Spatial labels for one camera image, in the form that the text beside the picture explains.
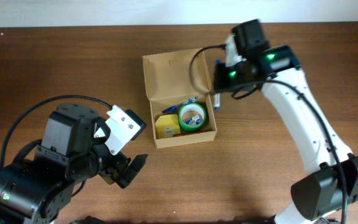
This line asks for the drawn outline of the yellow spiral notepad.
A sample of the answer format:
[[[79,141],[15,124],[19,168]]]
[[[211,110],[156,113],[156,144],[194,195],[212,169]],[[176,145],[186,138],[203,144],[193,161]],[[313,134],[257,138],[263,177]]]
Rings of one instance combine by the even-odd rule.
[[[180,134],[180,125],[176,114],[161,115],[155,122],[157,139],[171,138]]]

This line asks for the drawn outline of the white blue staples box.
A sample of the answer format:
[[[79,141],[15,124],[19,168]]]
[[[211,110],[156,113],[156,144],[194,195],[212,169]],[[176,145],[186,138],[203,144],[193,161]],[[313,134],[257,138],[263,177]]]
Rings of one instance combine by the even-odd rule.
[[[191,119],[186,120],[185,124],[189,125],[189,126],[197,126],[201,122],[202,122],[201,118],[198,115],[196,115],[196,116],[192,117]]]

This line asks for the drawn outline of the blue white board marker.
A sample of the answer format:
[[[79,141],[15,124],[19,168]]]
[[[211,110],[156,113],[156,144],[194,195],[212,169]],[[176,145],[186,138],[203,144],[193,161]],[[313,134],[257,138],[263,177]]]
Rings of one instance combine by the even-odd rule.
[[[219,89],[219,81],[220,81],[220,74],[221,74],[221,60],[215,61],[215,70],[214,70],[214,110],[219,110],[221,106],[221,94],[218,92]]]

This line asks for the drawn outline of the blue ballpoint pen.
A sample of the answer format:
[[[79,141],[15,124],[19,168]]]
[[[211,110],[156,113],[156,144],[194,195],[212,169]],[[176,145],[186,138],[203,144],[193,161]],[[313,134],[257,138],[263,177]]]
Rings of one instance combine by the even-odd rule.
[[[191,104],[191,103],[194,103],[196,100],[198,99],[198,96],[195,96],[194,98],[189,98],[187,101],[185,102],[182,102],[182,103],[179,103],[177,105],[173,105],[165,110],[162,111],[163,114],[166,114],[166,113],[171,113],[171,112],[174,112],[176,111],[177,109],[179,109],[180,107],[182,106],[185,106],[185,105],[188,105],[188,104]]]

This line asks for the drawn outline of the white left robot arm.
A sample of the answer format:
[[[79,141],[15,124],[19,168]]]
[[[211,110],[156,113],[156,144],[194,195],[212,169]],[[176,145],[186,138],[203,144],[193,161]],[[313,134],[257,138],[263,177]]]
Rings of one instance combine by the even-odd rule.
[[[145,165],[121,149],[146,123],[132,110],[113,106],[108,119],[94,109],[65,103],[53,111],[42,139],[24,148],[0,170],[0,223],[51,223],[95,176],[124,189]]]

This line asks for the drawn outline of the brown cardboard box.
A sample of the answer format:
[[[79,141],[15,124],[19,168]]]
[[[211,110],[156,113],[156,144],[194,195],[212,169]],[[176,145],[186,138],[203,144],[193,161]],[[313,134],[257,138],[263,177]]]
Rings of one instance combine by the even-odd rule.
[[[213,111],[213,100],[209,95],[211,80],[205,54],[191,59],[197,49],[180,50],[162,54],[144,55],[143,71],[146,95],[150,103],[152,129],[157,149],[212,141],[218,132]],[[200,134],[157,139],[156,120],[162,111],[189,98],[198,96],[196,102],[206,111],[206,121]]]

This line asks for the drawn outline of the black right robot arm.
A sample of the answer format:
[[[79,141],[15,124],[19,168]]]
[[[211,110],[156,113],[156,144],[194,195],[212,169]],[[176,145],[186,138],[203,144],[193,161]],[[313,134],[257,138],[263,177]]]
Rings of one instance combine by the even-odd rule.
[[[287,45],[272,47],[257,19],[231,29],[221,48],[214,91],[235,100],[260,91],[277,110],[301,156],[306,177],[291,186],[291,203],[270,223],[327,223],[358,201],[358,156],[333,130],[317,104],[301,63]]]

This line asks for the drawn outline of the orange stapler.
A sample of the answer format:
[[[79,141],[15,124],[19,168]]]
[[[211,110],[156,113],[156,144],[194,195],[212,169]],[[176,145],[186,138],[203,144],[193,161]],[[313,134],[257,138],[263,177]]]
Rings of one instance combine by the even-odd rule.
[[[200,134],[203,133],[204,131],[198,131],[198,132],[192,132],[192,133],[183,133],[183,134],[174,134],[173,137],[180,137],[180,136],[188,136],[188,135],[192,135],[192,134]]]

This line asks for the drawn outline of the green tape roll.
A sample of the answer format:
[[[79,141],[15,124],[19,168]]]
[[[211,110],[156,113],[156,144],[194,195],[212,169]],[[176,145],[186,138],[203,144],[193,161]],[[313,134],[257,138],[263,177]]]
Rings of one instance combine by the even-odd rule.
[[[179,124],[188,133],[201,129],[206,121],[206,111],[198,103],[190,103],[179,110]]]

